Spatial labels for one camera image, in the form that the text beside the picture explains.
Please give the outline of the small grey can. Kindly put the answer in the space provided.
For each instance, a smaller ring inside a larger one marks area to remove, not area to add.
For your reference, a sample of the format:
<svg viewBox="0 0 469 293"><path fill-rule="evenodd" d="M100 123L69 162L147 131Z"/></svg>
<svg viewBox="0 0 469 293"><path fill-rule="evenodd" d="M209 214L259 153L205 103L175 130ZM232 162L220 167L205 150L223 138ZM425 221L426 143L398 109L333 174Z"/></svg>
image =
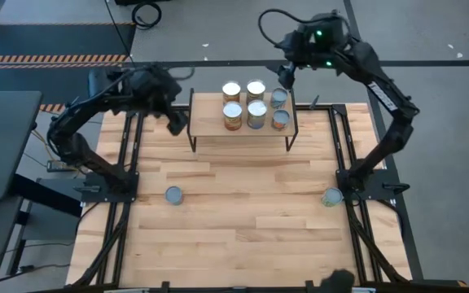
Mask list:
<svg viewBox="0 0 469 293"><path fill-rule="evenodd" d="M271 93L270 106L273 109L282 109L285 107L288 99L288 92L282 88L276 88Z"/></svg>

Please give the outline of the tall grey-purple can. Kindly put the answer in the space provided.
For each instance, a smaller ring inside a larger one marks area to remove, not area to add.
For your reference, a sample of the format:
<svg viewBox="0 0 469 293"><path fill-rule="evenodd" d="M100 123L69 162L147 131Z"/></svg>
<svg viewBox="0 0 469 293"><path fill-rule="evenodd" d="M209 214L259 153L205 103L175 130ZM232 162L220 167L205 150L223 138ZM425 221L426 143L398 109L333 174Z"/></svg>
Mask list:
<svg viewBox="0 0 469 293"><path fill-rule="evenodd" d="M263 100L255 99L248 104L247 124L252 129L260 129L265 124L267 106Z"/></svg>

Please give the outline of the dark grey desk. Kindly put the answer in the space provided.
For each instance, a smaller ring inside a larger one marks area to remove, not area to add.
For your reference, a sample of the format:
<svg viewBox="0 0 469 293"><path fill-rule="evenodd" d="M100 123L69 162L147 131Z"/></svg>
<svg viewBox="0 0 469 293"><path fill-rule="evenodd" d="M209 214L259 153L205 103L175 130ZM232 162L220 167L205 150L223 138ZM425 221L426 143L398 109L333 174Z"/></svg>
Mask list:
<svg viewBox="0 0 469 293"><path fill-rule="evenodd" d="M0 199L7 194L41 103L39 91L0 91Z"/></svg>

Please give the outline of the black floor mat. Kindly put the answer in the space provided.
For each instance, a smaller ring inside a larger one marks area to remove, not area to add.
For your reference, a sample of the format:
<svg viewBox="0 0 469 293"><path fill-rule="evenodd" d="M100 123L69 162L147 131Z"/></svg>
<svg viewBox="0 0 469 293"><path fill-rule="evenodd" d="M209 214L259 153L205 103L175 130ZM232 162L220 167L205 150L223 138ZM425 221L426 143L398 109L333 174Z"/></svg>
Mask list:
<svg viewBox="0 0 469 293"><path fill-rule="evenodd" d="M0 55L127 55L135 27L130 23L0 24ZM87 97L89 71L73 68L0 68L0 91L40 91L44 104Z"/></svg>

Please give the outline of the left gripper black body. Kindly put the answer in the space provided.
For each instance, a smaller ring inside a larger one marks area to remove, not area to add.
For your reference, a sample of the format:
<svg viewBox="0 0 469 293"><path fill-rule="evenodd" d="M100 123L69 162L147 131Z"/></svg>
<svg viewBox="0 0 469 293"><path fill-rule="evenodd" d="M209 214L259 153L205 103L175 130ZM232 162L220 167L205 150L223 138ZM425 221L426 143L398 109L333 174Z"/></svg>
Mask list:
<svg viewBox="0 0 469 293"><path fill-rule="evenodd" d="M134 69L126 77L125 89L131 96L126 107L131 111L169 114L182 87L159 65Z"/></svg>

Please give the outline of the wooden shelf with black legs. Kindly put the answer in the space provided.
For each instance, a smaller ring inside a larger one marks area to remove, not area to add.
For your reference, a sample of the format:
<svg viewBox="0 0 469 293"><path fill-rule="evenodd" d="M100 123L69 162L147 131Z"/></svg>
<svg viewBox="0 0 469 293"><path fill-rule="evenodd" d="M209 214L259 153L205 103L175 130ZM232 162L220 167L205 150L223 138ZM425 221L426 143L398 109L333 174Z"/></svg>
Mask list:
<svg viewBox="0 0 469 293"><path fill-rule="evenodd" d="M294 94L292 92L287 93L284 110L289 114L289 121L283 130L273 127L274 109L270 106L270 92L264 93L264 102L268 107L264 126L260 129L251 129L247 125L246 97L245 92L240 93L240 104L243 108L241 127L231 131L225 127L223 93L197 93L191 90L187 135L193 151L196 150L196 139L202 137L284 137L286 150L291 150L291 146L299 133Z"/></svg>

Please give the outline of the small green dotted can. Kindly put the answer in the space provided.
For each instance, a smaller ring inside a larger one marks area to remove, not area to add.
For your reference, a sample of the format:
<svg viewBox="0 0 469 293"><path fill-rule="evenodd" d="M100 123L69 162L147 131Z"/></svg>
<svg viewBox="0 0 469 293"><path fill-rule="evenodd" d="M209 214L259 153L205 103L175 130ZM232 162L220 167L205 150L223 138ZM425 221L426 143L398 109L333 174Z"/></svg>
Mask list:
<svg viewBox="0 0 469 293"><path fill-rule="evenodd" d="M164 193L164 197L168 203L172 205L180 205L183 202L182 190L178 186L170 186Z"/></svg>

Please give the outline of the small orange and green can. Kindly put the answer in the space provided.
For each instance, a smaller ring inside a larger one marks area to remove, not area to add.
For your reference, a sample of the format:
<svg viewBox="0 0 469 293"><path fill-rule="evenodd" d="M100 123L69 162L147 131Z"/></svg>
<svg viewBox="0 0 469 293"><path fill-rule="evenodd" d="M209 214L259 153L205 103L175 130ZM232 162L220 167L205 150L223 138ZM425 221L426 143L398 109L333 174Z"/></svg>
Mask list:
<svg viewBox="0 0 469 293"><path fill-rule="evenodd" d="M272 127L278 131L283 131L290 122L290 114L288 111L278 109L274 111L272 118Z"/></svg>

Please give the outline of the long orange-black hazard tape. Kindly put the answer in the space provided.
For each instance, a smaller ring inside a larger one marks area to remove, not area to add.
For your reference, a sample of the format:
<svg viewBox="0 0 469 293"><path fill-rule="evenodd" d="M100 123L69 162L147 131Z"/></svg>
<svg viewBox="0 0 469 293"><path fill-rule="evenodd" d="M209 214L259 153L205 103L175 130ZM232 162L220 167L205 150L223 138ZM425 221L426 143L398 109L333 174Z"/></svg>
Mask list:
<svg viewBox="0 0 469 293"><path fill-rule="evenodd" d="M73 68L114 66L129 61L128 55L0 55L0 68Z"/></svg>

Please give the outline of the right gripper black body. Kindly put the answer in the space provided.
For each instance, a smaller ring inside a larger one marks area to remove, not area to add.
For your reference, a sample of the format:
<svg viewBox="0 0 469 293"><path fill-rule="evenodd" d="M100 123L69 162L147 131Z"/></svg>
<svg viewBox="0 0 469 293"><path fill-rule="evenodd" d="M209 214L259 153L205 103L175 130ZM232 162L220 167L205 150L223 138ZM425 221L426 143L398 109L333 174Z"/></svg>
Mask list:
<svg viewBox="0 0 469 293"><path fill-rule="evenodd" d="M302 20L283 39L285 58L298 68L333 68L335 52L348 44L348 21L337 12Z"/></svg>

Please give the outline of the tall can with pale label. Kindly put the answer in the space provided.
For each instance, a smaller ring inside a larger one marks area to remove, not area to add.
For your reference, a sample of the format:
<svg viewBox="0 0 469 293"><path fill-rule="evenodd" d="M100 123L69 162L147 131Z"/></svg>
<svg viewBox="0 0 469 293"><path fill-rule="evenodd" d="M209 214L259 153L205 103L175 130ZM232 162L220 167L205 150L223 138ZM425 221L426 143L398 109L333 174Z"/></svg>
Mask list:
<svg viewBox="0 0 469 293"><path fill-rule="evenodd" d="M251 80L247 83L246 102L250 103L253 100L262 100L265 93L265 84L261 80Z"/></svg>

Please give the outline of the small black electronics box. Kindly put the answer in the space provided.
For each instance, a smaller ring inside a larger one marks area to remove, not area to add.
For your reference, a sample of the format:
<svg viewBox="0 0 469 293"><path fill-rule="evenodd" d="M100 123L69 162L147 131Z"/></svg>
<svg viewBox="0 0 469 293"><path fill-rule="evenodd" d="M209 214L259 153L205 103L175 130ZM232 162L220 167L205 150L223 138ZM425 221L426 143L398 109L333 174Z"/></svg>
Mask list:
<svg viewBox="0 0 469 293"><path fill-rule="evenodd" d="M76 168L69 166L63 161L59 160L48 160L46 163L46 171L48 173L71 172L76 170Z"/></svg>

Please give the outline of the tall orange corn can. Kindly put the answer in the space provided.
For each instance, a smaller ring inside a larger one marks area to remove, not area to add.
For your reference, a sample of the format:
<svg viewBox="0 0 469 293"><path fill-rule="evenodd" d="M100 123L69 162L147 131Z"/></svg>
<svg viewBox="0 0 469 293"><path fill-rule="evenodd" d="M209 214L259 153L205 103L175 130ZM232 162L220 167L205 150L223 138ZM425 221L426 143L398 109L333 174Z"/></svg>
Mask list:
<svg viewBox="0 0 469 293"><path fill-rule="evenodd" d="M224 126L229 131L235 131L242 126L242 106L235 101L228 102L223 107Z"/></svg>

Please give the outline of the tall brown-orange can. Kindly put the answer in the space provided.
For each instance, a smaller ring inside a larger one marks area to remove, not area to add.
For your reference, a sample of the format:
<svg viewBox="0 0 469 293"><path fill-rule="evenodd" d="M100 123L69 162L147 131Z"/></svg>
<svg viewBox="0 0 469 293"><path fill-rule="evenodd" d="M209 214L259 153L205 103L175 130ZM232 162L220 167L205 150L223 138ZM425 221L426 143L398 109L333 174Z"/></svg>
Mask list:
<svg viewBox="0 0 469 293"><path fill-rule="evenodd" d="M239 102L241 87L237 81L228 81L222 88L223 103Z"/></svg>

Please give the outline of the small pale green can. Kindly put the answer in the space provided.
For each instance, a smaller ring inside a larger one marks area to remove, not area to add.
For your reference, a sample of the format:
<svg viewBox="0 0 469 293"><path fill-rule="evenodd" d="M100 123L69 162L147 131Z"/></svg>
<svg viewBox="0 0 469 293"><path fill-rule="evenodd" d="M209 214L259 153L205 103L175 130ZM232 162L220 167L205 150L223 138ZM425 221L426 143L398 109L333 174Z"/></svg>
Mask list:
<svg viewBox="0 0 469 293"><path fill-rule="evenodd" d="M340 204L344 200L343 193L337 188L328 188L321 199L325 207L331 208Z"/></svg>

